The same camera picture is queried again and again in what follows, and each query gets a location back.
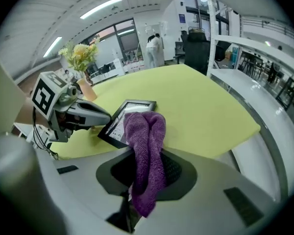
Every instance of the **purple cloth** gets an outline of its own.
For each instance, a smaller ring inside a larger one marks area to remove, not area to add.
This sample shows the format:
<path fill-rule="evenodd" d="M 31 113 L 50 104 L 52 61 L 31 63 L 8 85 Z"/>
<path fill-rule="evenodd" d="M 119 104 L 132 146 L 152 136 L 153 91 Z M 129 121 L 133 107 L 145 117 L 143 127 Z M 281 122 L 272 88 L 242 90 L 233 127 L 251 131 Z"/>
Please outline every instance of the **purple cloth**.
<path fill-rule="evenodd" d="M 160 158 L 166 120 L 156 112 L 127 113 L 124 132 L 129 146 L 135 151 L 136 159 L 132 202 L 138 213 L 147 217 L 156 205 L 157 192 L 166 187 Z"/>

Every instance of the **wire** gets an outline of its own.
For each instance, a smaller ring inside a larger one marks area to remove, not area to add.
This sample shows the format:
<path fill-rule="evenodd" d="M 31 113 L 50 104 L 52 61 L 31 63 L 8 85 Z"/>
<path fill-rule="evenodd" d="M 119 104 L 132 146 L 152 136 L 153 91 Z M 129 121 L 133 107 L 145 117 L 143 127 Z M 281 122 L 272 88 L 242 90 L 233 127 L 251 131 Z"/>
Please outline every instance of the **wire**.
<path fill-rule="evenodd" d="M 43 139 L 41 138 L 41 136 L 40 136 L 40 134 L 39 134 L 39 132 L 38 132 L 38 129 L 37 129 L 37 126 L 36 126 L 36 109 L 35 109 L 35 107 L 33 107 L 33 127 L 34 127 L 34 135 L 33 135 L 33 136 L 34 136 L 34 141 L 35 141 L 36 145 L 38 146 L 38 148 L 47 151 L 48 153 L 50 153 L 50 154 L 54 157 L 54 159 L 58 160 L 58 159 L 59 159 L 59 155 L 58 155 L 58 153 L 53 152 L 52 150 L 50 150 L 50 149 L 45 145 L 45 143 L 43 142 Z M 36 135 L 39 137 L 39 141 L 40 141 L 40 143 L 41 143 L 45 148 L 41 148 L 41 147 L 37 144 L 36 139 L 35 139 L 35 132 L 36 132 Z"/>

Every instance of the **vase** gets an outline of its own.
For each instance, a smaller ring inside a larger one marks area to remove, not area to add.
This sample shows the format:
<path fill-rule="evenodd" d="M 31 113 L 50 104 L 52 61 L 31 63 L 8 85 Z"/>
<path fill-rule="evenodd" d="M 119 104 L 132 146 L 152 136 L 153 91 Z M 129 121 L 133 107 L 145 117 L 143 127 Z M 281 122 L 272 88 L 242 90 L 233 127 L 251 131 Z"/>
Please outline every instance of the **vase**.
<path fill-rule="evenodd" d="M 79 79 L 77 83 L 88 101 L 92 102 L 97 98 L 96 93 L 93 91 L 92 87 L 86 82 L 85 78 Z"/>

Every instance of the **ceiling light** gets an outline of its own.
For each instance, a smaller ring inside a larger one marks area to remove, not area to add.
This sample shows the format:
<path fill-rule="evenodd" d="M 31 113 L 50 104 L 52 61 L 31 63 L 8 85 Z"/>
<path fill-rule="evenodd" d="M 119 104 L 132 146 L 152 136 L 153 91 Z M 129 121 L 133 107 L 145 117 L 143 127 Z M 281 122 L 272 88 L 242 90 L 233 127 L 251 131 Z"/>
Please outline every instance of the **ceiling light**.
<path fill-rule="evenodd" d="M 129 29 L 129 30 L 123 31 L 123 32 L 119 33 L 118 36 L 126 34 L 128 32 L 132 32 L 132 31 L 134 31 L 134 29 Z"/>
<path fill-rule="evenodd" d="M 103 9 L 104 7 L 107 7 L 107 6 L 109 6 L 109 5 L 112 5 L 112 4 L 114 4 L 114 3 L 116 3 L 116 2 L 120 2 L 120 1 L 122 1 L 122 0 L 110 0 L 110 1 L 108 1 L 108 2 L 105 2 L 105 3 L 103 3 L 103 4 L 99 5 L 99 6 L 97 6 L 96 8 L 93 8 L 92 10 L 88 11 L 87 13 L 85 13 L 85 14 L 84 14 L 83 16 L 81 16 L 80 18 L 81 18 L 81 19 L 85 19 L 85 18 L 87 18 L 88 16 L 92 15 L 93 13 L 95 13 L 96 11 L 99 11 L 99 10 Z"/>
<path fill-rule="evenodd" d="M 55 47 L 55 45 L 62 39 L 62 37 L 57 37 L 56 40 L 54 40 L 54 42 L 52 43 L 52 45 L 49 47 L 49 49 L 47 49 L 46 53 L 44 54 L 44 57 L 47 57 L 49 55 L 49 53 L 51 52 L 51 50 L 53 49 L 53 47 Z"/>

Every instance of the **yellow-green tabletop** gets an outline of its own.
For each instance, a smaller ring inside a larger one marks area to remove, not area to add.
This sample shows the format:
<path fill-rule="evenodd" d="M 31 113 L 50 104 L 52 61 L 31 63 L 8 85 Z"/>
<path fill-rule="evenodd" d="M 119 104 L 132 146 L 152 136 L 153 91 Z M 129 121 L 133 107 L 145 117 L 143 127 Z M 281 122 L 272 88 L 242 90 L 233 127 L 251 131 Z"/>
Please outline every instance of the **yellow-green tabletop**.
<path fill-rule="evenodd" d="M 164 147 L 213 158 L 260 130 L 227 91 L 186 65 L 172 65 L 116 77 L 95 85 L 95 104 L 113 115 L 126 99 L 156 101 L 166 118 Z M 102 127 L 73 133 L 67 143 L 53 143 L 63 159 L 85 157 L 116 148 L 97 137 Z"/>

